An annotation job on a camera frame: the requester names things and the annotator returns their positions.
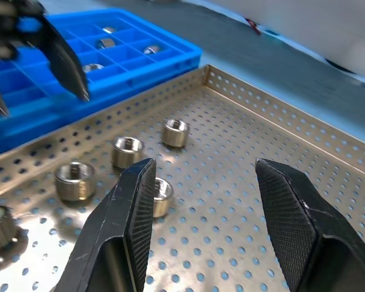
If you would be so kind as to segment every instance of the perforated metal tray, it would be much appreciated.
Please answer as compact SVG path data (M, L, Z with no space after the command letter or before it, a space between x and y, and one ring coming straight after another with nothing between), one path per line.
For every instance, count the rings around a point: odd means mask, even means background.
M160 143L165 117L190 123L185 149ZM288 290L266 231L257 157L304 171L365 241L365 144L206 66L0 156L0 204L24 234L0 253L0 291L57 283L87 216L117 181L117 135L144 141L175 189L169 214L153 225L145 291ZM97 169L87 205L55 194L52 172L70 159Z

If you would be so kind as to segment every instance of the blue plastic tray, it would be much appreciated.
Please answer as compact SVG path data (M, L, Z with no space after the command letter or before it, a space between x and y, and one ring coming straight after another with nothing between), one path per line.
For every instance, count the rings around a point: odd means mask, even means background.
M0 92L10 117L0 117L0 153L125 100L198 67L201 49L121 9L52 15L48 19L78 55L87 73L91 101L81 102L52 75L37 49L20 48L19 58L0 61ZM104 27L116 32L106 33ZM97 49L102 38L115 46ZM144 55L158 45L161 50Z

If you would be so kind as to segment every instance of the metal tray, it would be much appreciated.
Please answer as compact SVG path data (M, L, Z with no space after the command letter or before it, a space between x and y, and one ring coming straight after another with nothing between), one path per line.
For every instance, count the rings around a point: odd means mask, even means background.
M163 118L190 123L187 147L159 141ZM0 204L23 229L0 253L0 291L50 291L89 213L116 183L111 141L138 137L175 200L153 225L145 291L287 291L265 225L254 160L304 171L365 241L365 144L212 66L197 69L0 155ZM97 193L65 205L53 171L97 169Z

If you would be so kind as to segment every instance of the gray floor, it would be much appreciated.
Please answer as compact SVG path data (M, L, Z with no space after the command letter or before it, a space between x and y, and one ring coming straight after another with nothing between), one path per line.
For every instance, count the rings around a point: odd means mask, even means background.
M50 13L120 7L201 47L211 63L365 141L365 84L207 8L144 0L42 0Z

